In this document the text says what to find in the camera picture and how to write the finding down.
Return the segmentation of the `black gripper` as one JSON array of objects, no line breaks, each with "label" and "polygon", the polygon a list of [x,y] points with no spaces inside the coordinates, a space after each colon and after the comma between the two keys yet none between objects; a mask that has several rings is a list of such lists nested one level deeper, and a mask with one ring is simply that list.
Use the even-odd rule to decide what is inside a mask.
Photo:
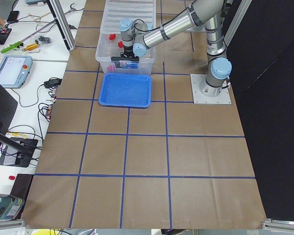
[{"label": "black gripper", "polygon": [[120,56],[123,58],[137,58],[133,52],[133,46],[123,47],[123,52],[120,53]]}]

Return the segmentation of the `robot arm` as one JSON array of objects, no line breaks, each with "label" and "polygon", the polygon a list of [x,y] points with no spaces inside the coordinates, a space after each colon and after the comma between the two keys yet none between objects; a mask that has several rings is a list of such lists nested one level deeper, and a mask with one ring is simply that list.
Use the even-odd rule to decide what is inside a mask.
[{"label": "robot arm", "polygon": [[129,18],[120,20],[123,52],[122,58],[138,59],[158,44],[168,41],[191,27],[203,26],[206,33],[208,73],[200,83],[199,89],[204,96],[216,97],[229,77],[232,64],[226,57],[226,45],[222,33],[223,0],[195,0],[177,16],[154,29],[146,23],[138,23]]}]

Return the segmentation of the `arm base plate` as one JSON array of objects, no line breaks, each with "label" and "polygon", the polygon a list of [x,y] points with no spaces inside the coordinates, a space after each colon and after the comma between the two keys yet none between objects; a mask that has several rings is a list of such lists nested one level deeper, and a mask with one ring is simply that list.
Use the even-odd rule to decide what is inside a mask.
[{"label": "arm base plate", "polygon": [[214,88],[206,83],[205,74],[190,74],[194,104],[231,105],[228,88]]}]

